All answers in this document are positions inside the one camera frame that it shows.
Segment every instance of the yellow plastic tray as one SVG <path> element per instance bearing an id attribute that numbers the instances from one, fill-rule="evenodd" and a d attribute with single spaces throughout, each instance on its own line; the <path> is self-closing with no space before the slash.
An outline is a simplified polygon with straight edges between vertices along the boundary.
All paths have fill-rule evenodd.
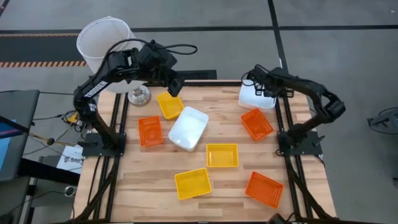
<path id="1" fill-rule="evenodd" d="M 178 199 L 196 197 L 211 192 L 206 168 L 191 170 L 174 176 Z"/>
<path id="2" fill-rule="evenodd" d="M 184 109 L 184 105 L 182 104 L 180 97 L 172 97 L 168 92 L 159 94 L 157 96 L 157 101 L 159 102 L 160 109 L 166 119 L 178 117 Z"/>
<path id="3" fill-rule="evenodd" d="M 208 167 L 237 167 L 239 165 L 237 144 L 207 144 Z"/>

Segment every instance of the wood grain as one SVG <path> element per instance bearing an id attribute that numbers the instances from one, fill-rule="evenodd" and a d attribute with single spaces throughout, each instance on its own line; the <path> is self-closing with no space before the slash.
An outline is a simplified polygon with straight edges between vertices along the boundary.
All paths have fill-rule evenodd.
<path id="1" fill-rule="evenodd" d="M 127 146 L 119 166 L 112 222 L 266 221 L 275 213 L 287 217 L 293 212 L 284 160 L 274 153 L 278 149 L 276 133 L 258 142 L 251 139 L 241 124 L 240 116 L 249 110 L 238 106 L 239 87 L 185 86 L 182 89 L 180 97 L 184 106 L 191 106 L 210 117 L 193 152 L 180 149 L 168 139 L 176 118 L 164 119 L 156 100 L 156 96 L 166 89 L 151 87 L 150 90 L 152 99 L 148 105 L 142 108 L 129 106 L 126 123 Z M 113 93 L 103 91 L 100 94 L 98 109 L 108 124 L 113 101 Z M 311 116 L 304 95 L 296 93 L 290 99 L 290 106 L 295 122 L 303 122 Z M 263 114 L 277 130 L 275 109 L 264 110 Z M 164 143 L 141 147 L 137 120 L 154 115 L 160 116 Z M 206 167 L 208 143 L 238 143 L 239 167 L 207 168 L 212 193 L 178 200 L 174 175 Z M 313 156 L 303 156 L 302 160 L 308 189 L 330 215 L 335 215 L 322 164 Z M 84 162 L 75 199 L 76 214 L 86 206 L 95 162 L 96 158 L 88 158 Z M 101 166 L 96 175 L 94 192 L 100 178 L 100 169 Z M 245 195 L 244 189 L 252 171 L 284 184 L 278 209 L 270 208 Z M 304 215 L 301 195 L 300 206 Z M 101 209 L 102 217 L 104 207 L 105 200 Z"/>

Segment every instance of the orange plastic basket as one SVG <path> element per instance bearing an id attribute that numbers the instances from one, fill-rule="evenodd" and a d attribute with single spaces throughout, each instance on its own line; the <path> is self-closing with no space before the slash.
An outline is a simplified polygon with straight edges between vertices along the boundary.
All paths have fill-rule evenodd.
<path id="1" fill-rule="evenodd" d="M 242 115 L 241 118 L 244 127 L 254 140 L 261 140 L 274 131 L 266 117 L 262 115 L 259 108 L 251 110 Z"/>
<path id="2" fill-rule="evenodd" d="M 272 208 L 278 208 L 283 189 L 283 184 L 253 171 L 245 193 Z"/>
<path id="3" fill-rule="evenodd" d="M 141 118 L 138 120 L 138 126 L 141 146 L 153 146 L 163 143 L 159 116 Z"/>

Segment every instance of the concrete floor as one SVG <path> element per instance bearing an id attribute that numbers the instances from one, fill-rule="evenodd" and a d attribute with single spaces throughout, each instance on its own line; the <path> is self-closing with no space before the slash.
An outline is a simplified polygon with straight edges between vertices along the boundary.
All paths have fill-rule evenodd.
<path id="1" fill-rule="evenodd" d="M 278 0 L 280 26 L 347 26 L 398 24 L 398 2 L 372 0 Z M 265 0 L 10 0 L 0 17 L 0 30 L 81 29 L 95 19 L 114 16 L 131 27 L 270 26 Z M 395 223 L 398 220 L 398 139 L 371 131 L 366 118 L 397 105 L 398 30 L 282 31 L 291 74 L 323 83 L 346 103 L 336 122 L 320 126 L 326 174 L 336 212 L 342 219 Z M 222 79 L 238 79 L 261 63 L 279 66 L 272 31 L 139 33 L 160 43 L 199 46 L 197 55 L 178 58 L 176 69 L 217 69 Z M 90 74 L 89 68 L 0 68 L 0 91 L 39 89 L 72 93 Z M 41 95 L 36 117 L 72 108 L 72 98 Z M 59 120 L 37 123 L 37 134 L 63 130 Z M 73 140 L 74 133 L 65 140 Z M 28 142 L 26 152 L 37 146 Z M 32 155 L 52 155 L 42 151 Z M 34 223 L 70 215 L 70 205 L 43 208 Z"/>

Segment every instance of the hazard tape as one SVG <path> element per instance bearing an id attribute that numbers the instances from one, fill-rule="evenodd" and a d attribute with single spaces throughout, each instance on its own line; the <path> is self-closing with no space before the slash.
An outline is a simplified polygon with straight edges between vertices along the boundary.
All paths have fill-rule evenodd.
<path id="1" fill-rule="evenodd" d="M 73 37 L 79 34 L 0 34 L 0 37 Z"/>
<path id="2" fill-rule="evenodd" d="M 31 68 L 31 67 L 80 67 L 87 66 L 85 61 L 72 62 L 0 62 L 0 68 Z"/>

